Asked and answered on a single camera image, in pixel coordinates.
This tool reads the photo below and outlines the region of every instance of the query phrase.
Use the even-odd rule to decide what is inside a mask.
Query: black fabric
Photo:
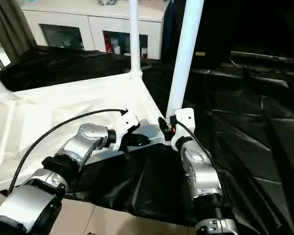
[[[39,47],[0,72],[18,91],[128,71],[129,57]],[[143,62],[143,81],[166,111],[173,66]],[[191,71],[184,107],[219,168],[244,235],[294,235],[294,77],[238,68]],[[158,144],[87,165],[68,198],[193,226],[177,152]]]

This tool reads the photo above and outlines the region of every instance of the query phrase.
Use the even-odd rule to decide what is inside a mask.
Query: curtain
[[[0,42],[12,63],[36,46],[25,16],[14,0],[0,0]]]

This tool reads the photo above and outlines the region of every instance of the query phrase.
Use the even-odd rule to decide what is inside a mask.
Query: cabinet door
[[[89,23],[92,31],[95,48],[100,51],[106,51],[105,36],[110,35],[111,32],[126,34],[130,33],[130,22],[126,19],[89,16]],[[160,59],[162,45],[161,23],[139,21],[138,28],[140,38],[146,38],[148,58]]]
[[[23,11],[38,45],[94,50],[87,16]]]

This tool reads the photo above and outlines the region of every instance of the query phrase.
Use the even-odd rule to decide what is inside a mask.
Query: wire
[[[179,122],[178,120],[176,120],[176,123],[179,124],[181,127],[183,127],[192,136],[192,138],[202,148],[202,150],[207,155],[207,157],[209,158],[209,160],[211,161],[211,163],[213,165],[214,162],[213,162],[213,159],[211,159],[210,153],[207,151],[207,149],[205,149],[205,147],[202,145],[202,143],[197,139],[197,137],[195,136],[195,134],[193,132],[191,132],[190,129],[188,129],[183,123]]]
[[[77,120],[77,119],[80,119],[80,118],[83,118],[83,117],[86,117],[86,116],[89,116],[89,115],[92,115],[92,114],[98,114],[98,113],[104,113],[104,112],[120,112],[122,115],[125,114],[127,111],[125,110],[122,110],[122,109],[102,109],[102,110],[97,110],[97,111],[92,111],[92,112],[89,112],[89,113],[86,113],[86,114],[81,114],[81,115],[78,115],[76,117],[73,117],[71,119],[68,119],[58,125],[56,125],[55,127],[53,127],[52,129],[48,130],[46,133],[44,133],[38,140],[36,140],[32,146],[26,151],[26,153],[24,154],[24,156],[22,157],[19,165],[18,165],[18,168],[16,169],[15,171],[15,174],[13,176],[13,179],[11,181],[11,184],[10,184],[10,187],[9,187],[9,190],[8,190],[8,193],[7,193],[7,196],[13,191],[13,188],[15,186],[15,183],[16,183],[16,180],[20,174],[20,171],[22,169],[22,166],[25,162],[25,160],[27,159],[27,157],[29,156],[29,154],[31,153],[31,151],[34,149],[34,147],[39,144],[40,141],[42,141],[47,135],[49,135],[51,132],[55,131],[56,129],[58,129],[59,127],[71,122],[71,121],[74,121],[74,120]]]
[[[193,132],[191,132],[191,130],[189,128],[187,128],[183,123],[179,122],[178,120],[176,120],[175,122],[176,122],[176,124],[179,124],[181,127],[183,127],[192,136],[192,138],[196,141],[196,143],[202,148],[202,150],[204,151],[204,153],[207,155],[208,159],[210,160],[212,167],[216,170],[216,173],[217,173],[217,176],[219,178],[219,182],[220,182],[221,188],[224,188],[224,183],[223,183],[223,181],[221,179],[221,175],[219,173],[219,170],[217,168],[217,165],[215,164],[214,160],[210,156],[210,153],[208,152],[208,150],[204,148],[204,146],[202,145],[202,143],[197,139],[197,137],[195,136],[195,134]]]

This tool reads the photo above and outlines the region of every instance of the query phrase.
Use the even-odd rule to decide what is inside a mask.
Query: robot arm
[[[85,166],[94,150],[113,145],[117,151],[122,137],[137,127],[137,117],[127,112],[114,125],[115,130],[91,123],[79,127],[53,156],[43,160],[21,186],[15,188],[0,207],[0,235],[49,234],[58,217],[69,184]]]
[[[191,137],[181,125],[191,132],[195,130],[194,111],[191,108],[175,111],[170,118],[175,127],[171,146],[179,151],[183,168],[188,177],[191,197],[197,218],[196,234],[198,235],[238,235],[234,216],[223,196],[217,170],[212,165],[208,151]]]

